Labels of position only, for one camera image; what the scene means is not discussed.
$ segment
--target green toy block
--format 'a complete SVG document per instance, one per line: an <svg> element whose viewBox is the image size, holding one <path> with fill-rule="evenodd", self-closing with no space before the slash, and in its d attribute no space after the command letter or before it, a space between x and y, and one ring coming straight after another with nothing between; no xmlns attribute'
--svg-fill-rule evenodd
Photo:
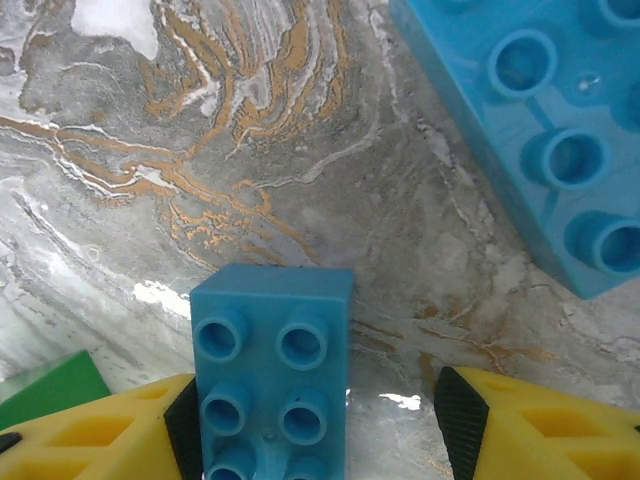
<svg viewBox="0 0 640 480"><path fill-rule="evenodd" d="M110 395L87 351L0 382L0 431Z"/></svg>

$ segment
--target marble surface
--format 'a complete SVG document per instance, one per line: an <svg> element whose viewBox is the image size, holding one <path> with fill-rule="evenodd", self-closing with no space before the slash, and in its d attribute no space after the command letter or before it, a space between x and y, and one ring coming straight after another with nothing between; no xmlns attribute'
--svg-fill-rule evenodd
<svg viewBox="0 0 640 480"><path fill-rule="evenodd" d="M638 406L640 282L532 264L384 0L102 3L0 0L0 379L192 371L188 292L241 260L357 272L353 479L451 478L445 364Z"/></svg>

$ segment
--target blue toy block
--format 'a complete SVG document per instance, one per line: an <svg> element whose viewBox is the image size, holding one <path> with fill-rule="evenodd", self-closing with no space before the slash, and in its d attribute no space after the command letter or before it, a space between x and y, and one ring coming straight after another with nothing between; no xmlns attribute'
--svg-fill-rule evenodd
<svg viewBox="0 0 640 480"><path fill-rule="evenodd" d="M640 1L390 0L540 268L640 275Z"/></svg>
<svg viewBox="0 0 640 480"><path fill-rule="evenodd" d="M227 265L191 292L206 480L343 480L348 270Z"/></svg>

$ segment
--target blue lego duplo brick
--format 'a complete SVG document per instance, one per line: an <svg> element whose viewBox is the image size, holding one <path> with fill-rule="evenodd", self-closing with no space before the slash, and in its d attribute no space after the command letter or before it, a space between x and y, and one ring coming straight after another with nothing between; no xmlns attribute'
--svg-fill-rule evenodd
<svg viewBox="0 0 640 480"><path fill-rule="evenodd" d="M640 0L390 0L540 268L640 276Z"/></svg>
<svg viewBox="0 0 640 480"><path fill-rule="evenodd" d="M353 281L232 264L191 292L206 480L344 480Z"/></svg>

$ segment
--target lego stud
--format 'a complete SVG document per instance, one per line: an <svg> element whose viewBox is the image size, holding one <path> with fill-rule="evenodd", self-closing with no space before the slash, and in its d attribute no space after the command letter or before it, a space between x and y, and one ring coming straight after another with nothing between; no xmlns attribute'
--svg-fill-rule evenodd
<svg viewBox="0 0 640 480"><path fill-rule="evenodd" d="M318 367L327 356L329 329L321 318L305 314L292 317L276 338L280 359L295 370Z"/></svg>
<svg viewBox="0 0 640 480"><path fill-rule="evenodd" d="M587 30L597 36L640 29L640 0L582 0Z"/></svg>
<svg viewBox="0 0 640 480"><path fill-rule="evenodd" d="M284 480L325 480L327 465L311 455L296 457L289 462Z"/></svg>
<svg viewBox="0 0 640 480"><path fill-rule="evenodd" d="M240 432L253 407L251 392L236 382L220 382L200 405L200 418L216 434L231 436Z"/></svg>
<svg viewBox="0 0 640 480"><path fill-rule="evenodd" d="M640 220L596 212L578 229L576 254L608 275L640 273Z"/></svg>
<svg viewBox="0 0 640 480"><path fill-rule="evenodd" d="M489 81L503 97L521 100L540 92L558 66L553 42L539 30L518 30L503 38L489 55Z"/></svg>
<svg viewBox="0 0 640 480"><path fill-rule="evenodd" d="M214 312L195 328L194 341L203 356L216 363L238 356L249 335L247 321L231 309Z"/></svg>
<svg viewBox="0 0 640 480"><path fill-rule="evenodd" d="M229 447L216 455L206 480L251 480L255 473L255 454L247 448Z"/></svg>
<svg viewBox="0 0 640 480"><path fill-rule="evenodd" d="M543 134L529 161L536 181L557 190L586 189L602 178L609 163L602 140L582 129Z"/></svg>
<svg viewBox="0 0 640 480"><path fill-rule="evenodd" d="M278 424L287 440L296 445L313 445L327 431L329 402L323 393L313 388L291 392L280 411Z"/></svg>
<svg viewBox="0 0 640 480"><path fill-rule="evenodd" d="M481 0L438 0L443 10L451 13L462 13L475 7Z"/></svg>

